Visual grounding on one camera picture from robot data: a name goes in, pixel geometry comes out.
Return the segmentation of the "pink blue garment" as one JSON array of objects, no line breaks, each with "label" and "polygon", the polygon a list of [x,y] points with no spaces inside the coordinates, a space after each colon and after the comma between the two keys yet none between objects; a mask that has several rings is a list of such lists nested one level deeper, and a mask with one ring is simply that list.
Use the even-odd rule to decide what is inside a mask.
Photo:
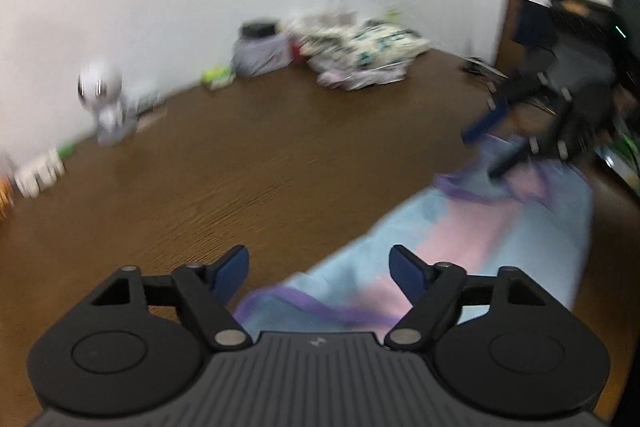
[{"label": "pink blue garment", "polygon": [[490,136],[462,169],[435,176],[358,237],[306,272],[246,295],[234,312],[262,332],[374,332],[384,337],[409,310],[390,277],[395,245],[429,265],[449,261],[494,275],[514,265],[570,308],[588,258],[592,191],[557,160],[530,162],[492,181],[488,168],[517,146]]}]

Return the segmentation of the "brown cardboard box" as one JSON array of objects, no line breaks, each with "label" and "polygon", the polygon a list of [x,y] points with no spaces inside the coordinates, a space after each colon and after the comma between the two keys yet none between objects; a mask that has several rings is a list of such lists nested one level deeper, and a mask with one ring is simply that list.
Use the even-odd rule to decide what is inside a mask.
[{"label": "brown cardboard box", "polygon": [[495,69],[510,75],[528,51],[552,48],[555,41],[556,32],[547,5],[530,0],[504,0]]}]

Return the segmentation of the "pile of white clutter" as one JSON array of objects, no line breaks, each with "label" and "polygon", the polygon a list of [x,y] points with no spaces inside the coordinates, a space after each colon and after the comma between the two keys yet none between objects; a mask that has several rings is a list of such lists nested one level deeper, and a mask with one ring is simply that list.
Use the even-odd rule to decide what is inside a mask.
[{"label": "pile of white clutter", "polygon": [[401,82],[432,48],[396,0],[328,0],[293,17],[286,31],[318,85],[344,91]]}]

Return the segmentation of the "white small cups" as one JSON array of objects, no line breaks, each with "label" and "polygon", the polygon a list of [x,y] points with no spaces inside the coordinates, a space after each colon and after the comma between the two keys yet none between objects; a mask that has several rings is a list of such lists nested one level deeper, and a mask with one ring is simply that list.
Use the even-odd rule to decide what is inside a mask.
[{"label": "white small cups", "polygon": [[46,153],[18,167],[13,180],[17,190],[26,198],[35,198],[43,190],[53,186],[65,173],[65,167],[58,150],[51,148]]}]

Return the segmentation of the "green small box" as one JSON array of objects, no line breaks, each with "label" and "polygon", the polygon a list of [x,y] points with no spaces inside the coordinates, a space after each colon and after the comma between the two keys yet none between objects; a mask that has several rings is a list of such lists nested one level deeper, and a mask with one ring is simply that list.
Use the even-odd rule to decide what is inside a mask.
[{"label": "green small box", "polygon": [[206,89],[215,91],[230,86],[234,78],[235,71],[231,66],[215,66],[203,72],[201,84]]}]

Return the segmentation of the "orange fruits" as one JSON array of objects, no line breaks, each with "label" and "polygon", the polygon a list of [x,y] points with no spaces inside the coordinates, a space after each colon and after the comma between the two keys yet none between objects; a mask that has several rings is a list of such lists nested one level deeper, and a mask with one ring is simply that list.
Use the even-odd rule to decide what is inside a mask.
[{"label": "orange fruits", "polygon": [[0,220],[8,217],[13,208],[13,185],[7,176],[0,178]]}]

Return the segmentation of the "grey storage box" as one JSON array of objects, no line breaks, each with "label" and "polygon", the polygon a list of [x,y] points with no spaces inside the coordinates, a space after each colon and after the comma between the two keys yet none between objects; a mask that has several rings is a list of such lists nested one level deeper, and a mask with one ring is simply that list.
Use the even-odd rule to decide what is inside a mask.
[{"label": "grey storage box", "polygon": [[239,29],[232,55],[236,75],[257,77],[288,67],[292,52],[288,34],[271,18],[248,20]]}]

